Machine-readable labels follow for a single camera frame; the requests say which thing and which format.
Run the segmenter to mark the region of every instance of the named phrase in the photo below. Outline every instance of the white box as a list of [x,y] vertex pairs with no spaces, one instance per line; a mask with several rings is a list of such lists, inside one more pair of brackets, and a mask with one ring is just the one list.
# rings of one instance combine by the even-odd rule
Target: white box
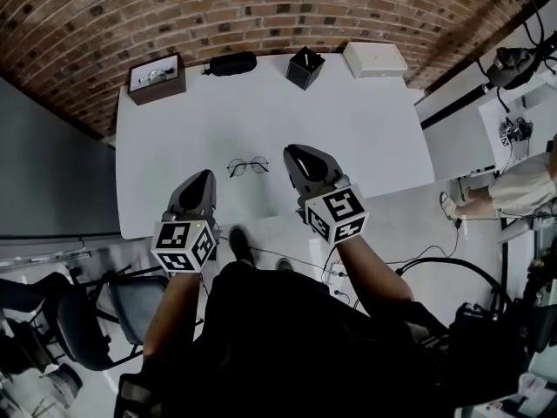
[[171,273],[200,273],[216,240],[209,223],[200,221],[159,221],[151,242],[151,253]]
[[350,42],[343,53],[355,78],[397,78],[408,65],[395,44]]
[[360,235],[369,212],[357,185],[326,193],[305,202],[305,222],[330,245]]

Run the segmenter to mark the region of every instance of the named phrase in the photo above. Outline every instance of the leg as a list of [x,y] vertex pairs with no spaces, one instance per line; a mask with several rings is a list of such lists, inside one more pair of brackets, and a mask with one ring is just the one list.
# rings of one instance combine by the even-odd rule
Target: leg
[[478,189],[475,195],[478,197],[476,200],[464,206],[457,206],[446,192],[442,192],[440,194],[441,208],[448,219],[462,219],[489,213],[493,209],[493,203],[487,189],[485,187]]
[[466,198],[468,201],[475,201],[476,199],[489,199],[489,186],[481,187],[480,189],[468,189],[466,191]]
[[476,199],[465,206],[458,206],[454,210],[454,215],[462,219],[463,217],[478,217],[489,214],[493,210],[493,203],[488,199]]

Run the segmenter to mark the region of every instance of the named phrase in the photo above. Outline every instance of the floor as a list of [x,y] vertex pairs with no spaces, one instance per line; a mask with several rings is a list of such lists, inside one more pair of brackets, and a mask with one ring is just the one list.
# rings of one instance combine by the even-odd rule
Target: floor
[[[440,209],[441,191],[448,191],[456,197],[458,187],[450,183],[436,183],[368,200],[370,219],[366,226],[365,237],[385,261],[392,262],[393,268],[400,266],[397,261],[412,259],[430,245],[440,246],[447,254],[454,249],[457,233],[453,224],[446,220]],[[253,221],[243,226],[254,247],[274,252],[256,252],[257,265],[260,269],[272,270],[280,258],[275,253],[282,253],[296,259],[292,261],[296,271],[316,279],[321,276],[321,269],[315,266],[325,264],[330,249],[301,222],[297,214]],[[229,227],[223,226],[224,236],[227,235],[228,230]],[[486,270],[495,279],[500,279],[500,246],[497,246],[499,230],[498,221],[465,222],[459,231],[458,247],[454,257],[468,260]],[[140,269],[154,266],[155,262],[149,255],[147,246],[146,241],[135,241],[113,247],[104,253],[94,255],[91,259],[80,260],[78,264],[83,269],[81,277],[83,280],[95,280],[107,267],[118,269],[131,264],[134,269]],[[441,256],[441,253],[438,249],[432,249],[426,255]],[[232,251],[225,241],[221,241],[217,262],[210,262],[203,272],[209,290],[220,268],[232,260]],[[330,261],[337,260],[339,257],[334,253]],[[32,282],[52,270],[65,272],[62,266],[49,266],[42,268],[40,272],[35,267],[9,276],[13,280],[21,280],[24,277],[28,282]],[[447,325],[453,321],[456,309],[463,302],[476,302],[488,306],[492,299],[490,286],[481,277],[459,266],[424,264],[410,270],[405,275],[405,279],[412,288],[416,300],[422,302]],[[347,302],[349,298],[350,305],[354,304],[356,296],[347,278],[331,275],[327,282],[331,286],[331,291],[338,289],[348,296],[339,296],[339,301]],[[99,303],[101,306],[104,305],[107,311],[109,310],[110,302],[105,294]],[[206,295],[202,289],[199,317],[204,316],[205,303]],[[103,327],[112,338],[111,356],[118,358],[127,355],[131,351],[131,345],[125,340],[119,327],[109,322],[103,322]],[[197,334],[200,332],[201,327],[198,327]],[[88,371],[70,361],[64,362],[76,369],[84,381],[84,387],[69,409],[53,408],[44,416],[80,418],[111,416],[119,376],[122,373],[137,372],[141,368],[140,359],[129,361],[103,373]],[[43,387],[37,385],[37,373],[33,373],[32,370],[18,376],[13,387],[14,397],[21,397],[20,402],[31,409],[33,409],[32,404],[37,404],[44,397]]]

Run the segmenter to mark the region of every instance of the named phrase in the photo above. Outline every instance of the white table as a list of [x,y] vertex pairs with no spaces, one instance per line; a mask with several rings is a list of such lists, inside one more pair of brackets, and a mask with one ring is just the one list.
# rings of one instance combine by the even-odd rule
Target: white table
[[[282,153],[304,144],[330,153],[366,197],[433,182],[419,120],[402,78],[354,79],[340,54],[324,54],[320,76],[302,91],[285,78],[291,55],[259,57],[238,76],[186,71],[185,94],[141,106],[120,90],[116,137],[122,235],[152,235],[174,189],[205,168],[217,178],[220,225],[294,211],[297,192]],[[262,156],[229,178],[235,158]]]

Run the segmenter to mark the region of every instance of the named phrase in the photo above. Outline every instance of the black cable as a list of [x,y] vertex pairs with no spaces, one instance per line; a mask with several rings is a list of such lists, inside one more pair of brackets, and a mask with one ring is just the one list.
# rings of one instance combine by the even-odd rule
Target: black cable
[[482,66],[481,62],[479,59],[476,59],[476,64],[478,64],[478,68],[480,68],[481,74],[483,74],[486,78],[487,78],[487,73],[484,70],[484,67]]
[[456,229],[456,241],[455,241],[455,243],[454,243],[454,249],[453,249],[453,251],[452,251],[449,255],[446,255],[445,251],[443,250],[443,248],[442,248],[441,246],[438,246],[438,245],[431,245],[431,246],[428,246],[424,251],[422,251],[422,253],[421,253],[420,255],[418,255],[417,257],[414,257],[413,259],[400,260],[400,261],[386,261],[385,263],[386,263],[387,265],[398,265],[399,263],[408,263],[408,262],[410,262],[410,261],[414,261],[414,260],[416,260],[416,259],[419,259],[419,258],[420,258],[422,255],[424,255],[427,251],[429,251],[430,249],[434,249],[434,248],[439,249],[439,250],[441,251],[441,253],[445,256],[446,259],[450,259],[451,257],[454,256],[454,253],[456,253],[456,248],[457,248],[457,246],[459,245],[459,235],[460,235],[460,233],[459,233],[459,229],[458,229],[458,228],[455,228],[455,229]]
[[207,289],[207,286],[205,285],[205,281],[203,280],[203,275],[201,275],[201,273],[199,273],[199,277],[201,278],[201,285],[203,285],[203,288],[205,289],[205,293],[207,294],[207,297],[209,297],[209,290]]
[[348,299],[347,305],[350,305],[351,300],[350,300],[350,296],[348,294],[343,293],[342,291],[339,291],[337,289],[337,290],[334,291],[334,295],[336,295],[336,296],[346,296],[346,298]]
[[499,100],[499,102],[501,103],[501,105],[503,105],[503,108],[505,109],[505,111],[507,113],[510,113],[510,109],[505,105],[505,103],[503,102],[503,99],[501,99],[501,96],[499,94],[500,92],[500,87],[497,87],[497,99]]
[[332,250],[329,252],[329,256],[327,257],[327,260],[325,260],[325,264],[323,265],[323,271],[321,272],[321,283],[325,283],[323,281],[323,274],[325,274],[325,270],[327,268],[327,263],[329,263],[329,260],[331,259],[332,253],[334,253],[334,250],[337,249],[337,246],[333,246]]
[[483,269],[478,268],[476,265],[466,261],[466,260],[461,260],[461,259],[446,259],[443,257],[424,257],[422,259],[416,259],[406,265],[404,265],[403,267],[399,268],[396,270],[396,273],[399,276],[403,276],[404,273],[406,271],[408,271],[411,267],[419,265],[420,263],[427,263],[427,262],[437,262],[437,263],[450,263],[452,265],[460,265],[460,266],[464,266],[472,271],[474,271],[475,273],[477,273],[478,275],[480,275],[481,277],[483,277],[487,283],[489,283],[489,285],[492,286],[493,289],[495,289],[495,291],[497,291],[500,295],[500,297],[505,301],[505,303],[509,306],[511,306],[513,304],[513,302],[511,301],[511,298],[509,297],[509,295],[507,294],[507,292],[503,289],[503,287],[500,285],[500,283],[495,280],[491,275],[489,275],[488,273],[486,273]]
[[548,70],[551,71],[551,74],[553,74],[554,76],[557,74],[557,71],[555,71],[553,68],[551,68],[548,64],[547,64],[547,59],[543,59],[543,64],[546,66],[546,68]]
[[546,40],[546,32],[543,28],[543,23],[541,22],[540,12],[538,11],[538,7],[536,6],[536,2],[534,0],[530,0],[530,2],[532,2],[532,5],[534,7],[534,11],[536,12],[536,17],[538,18],[538,23],[540,24],[540,44],[542,44],[543,41]]
[[[221,236],[220,238],[223,239],[223,240],[229,241],[228,238],[226,238],[226,237]],[[285,257],[287,259],[297,261],[298,263],[303,263],[304,265],[314,266],[316,268],[322,269],[323,271],[325,271],[327,263],[329,262],[329,259],[331,258],[332,252],[335,250],[335,248],[336,248],[336,245],[331,250],[331,253],[329,254],[329,257],[327,258],[327,260],[325,262],[325,267],[322,267],[322,266],[319,266],[319,265],[315,265],[314,263],[310,263],[309,261],[303,261],[303,260],[300,260],[300,259],[296,259],[295,257],[291,257],[290,255],[275,253],[274,251],[268,251],[267,249],[261,249],[261,248],[258,248],[258,247],[250,246],[250,249],[252,249],[253,251],[260,251],[261,253],[269,253],[269,254],[278,255],[280,257]]]
[[528,24],[526,23],[526,21],[524,21],[522,23],[522,26],[524,26],[524,29],[526,30],[526,34],[528,35],[528,38],[530,39],[530,42],[532,42],[532,44],[534,46],[539,46],[540,44],[535,43],[534,40],[532,39],[532,35],[530,34],[530,30],[528,29]]

